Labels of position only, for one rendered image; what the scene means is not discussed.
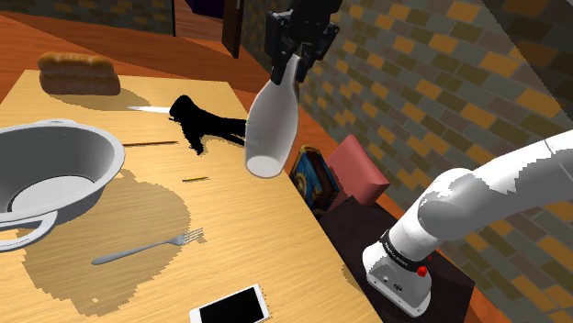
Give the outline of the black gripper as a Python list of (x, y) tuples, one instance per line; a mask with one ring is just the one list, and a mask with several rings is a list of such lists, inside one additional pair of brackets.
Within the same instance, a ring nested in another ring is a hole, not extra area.
[(265, 15), (264, 52), (272, 58), (271, 81), (280, 85), (289, 51), (301, 45), (296, 81), (303, 83), (315, 60), (322, 61), (340, 30), (331, 22), (343, 0), (290, 0), (286, 11)]

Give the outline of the white bottle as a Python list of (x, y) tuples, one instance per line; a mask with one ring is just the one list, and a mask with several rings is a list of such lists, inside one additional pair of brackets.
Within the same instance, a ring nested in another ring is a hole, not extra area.
[(298, 100), (294, 87), (299, 57), (286, 64), (280, 85), (269, 80), (255, 97), (246, 122), (245, 165), (262, 178), (279, 175), (298, 131)]

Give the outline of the dark brown door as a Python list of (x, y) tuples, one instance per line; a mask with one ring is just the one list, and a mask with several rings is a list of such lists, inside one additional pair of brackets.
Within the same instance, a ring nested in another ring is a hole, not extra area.
[(239, 58), (244, 0), (224, 0), (221, 42), (234, 59)]

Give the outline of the black irregular shaped object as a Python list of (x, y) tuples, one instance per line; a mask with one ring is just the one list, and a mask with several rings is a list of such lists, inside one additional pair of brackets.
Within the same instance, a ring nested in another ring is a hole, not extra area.
[(169, 109), (170, 120), (180, 125), (190, 148), (197, 155), (204, 152), (205, 135), (244, 145), (246, 120), (220, 117), (198, 107), (188, 95), (179, 96)]

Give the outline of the blue patterned box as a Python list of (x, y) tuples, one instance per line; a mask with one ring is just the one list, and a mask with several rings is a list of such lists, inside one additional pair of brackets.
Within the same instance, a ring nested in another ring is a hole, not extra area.
[(340, 193), (320, 151), (310, 145), (300, 148), (289, 178), (315, 218), (324, 216)]

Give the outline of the pink cushioned chair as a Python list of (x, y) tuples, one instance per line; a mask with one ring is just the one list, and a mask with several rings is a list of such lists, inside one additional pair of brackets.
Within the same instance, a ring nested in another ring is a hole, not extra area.
[(371, 206), (390, 187), (390, 181), (372, 162), (355, 135), (347, 136), (329, 155), (326, 164), (340, 189), (331, 209), (351, 196), (360, 204)]

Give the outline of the brown pencil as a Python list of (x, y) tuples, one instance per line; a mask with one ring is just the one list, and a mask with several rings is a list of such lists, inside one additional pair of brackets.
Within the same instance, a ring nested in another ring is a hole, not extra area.
[(143, 146), (155, 146), (155, 145), (170, 145), (179, 143), (176, 140), (167, 141), (151, 141), (151, 142), (136, 142), (136, 143), (123, 143), (124, 147), (143, 147)]

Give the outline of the dark robot stand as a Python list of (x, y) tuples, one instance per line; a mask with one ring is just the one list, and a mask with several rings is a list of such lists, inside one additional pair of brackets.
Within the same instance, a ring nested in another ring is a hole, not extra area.
[(383, 323), (464, 323), (475, 283), (439, 252), (429, 261), (431, 301), (411, 317), (366, 280), (364, 249), (377, 242), (397, 220), (378, 204), (363, 206), (350, 197), (329, 210), (319, 223)]

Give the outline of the brown bread loaf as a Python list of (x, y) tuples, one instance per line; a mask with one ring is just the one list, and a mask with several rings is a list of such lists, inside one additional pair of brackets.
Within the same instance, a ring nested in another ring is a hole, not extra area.
[(118, 95), (113, 64), (101, 56), (46, 52), (37, 60), (41, 88), (50, 95)]

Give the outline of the grey metal fork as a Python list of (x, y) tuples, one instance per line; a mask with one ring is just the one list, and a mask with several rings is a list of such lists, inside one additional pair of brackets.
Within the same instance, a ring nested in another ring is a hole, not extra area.
[(188, 231), (186, 233), (177, 235), (176, 237), (174, 237), (172, 239), (163, 240), (160, 242), (156, 242), (156, 243), (153, 243), (150, 245), (138, 247), (138, 248), (131, 249), (128, 251), (121, 251), (121, 252), (116, 252), (116, 253), (112, 253), (112, 254), (98, 257), (92, 261), (92, 264), (93, 265), (100, 265), (100, 264), (112, 262), (112, 261), (130, 256), (132, 254), (135, 254), (135, 253), (138, 253), (141, 251), (145, 251), (147, 249), (150, 249), (150, 248), (153, 248), (156, 246), (160, 246), (163, 244), (171, 244), (171, 245), (175, 245), (175, 246), (184, 246), (191, 241), (194, 241), (194, 240), (201, 238), (203, 235), (204, 235), (204, 230), (202, 228), (197, 228), (197, 229), (194, 229), (192, 231)]

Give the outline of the white phone with black screen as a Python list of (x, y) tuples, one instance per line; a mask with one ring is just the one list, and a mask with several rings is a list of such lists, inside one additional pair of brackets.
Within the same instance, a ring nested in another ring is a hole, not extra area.
[(270, 318), (259, 284), (189, 311), (190, 323), (263, 323)]

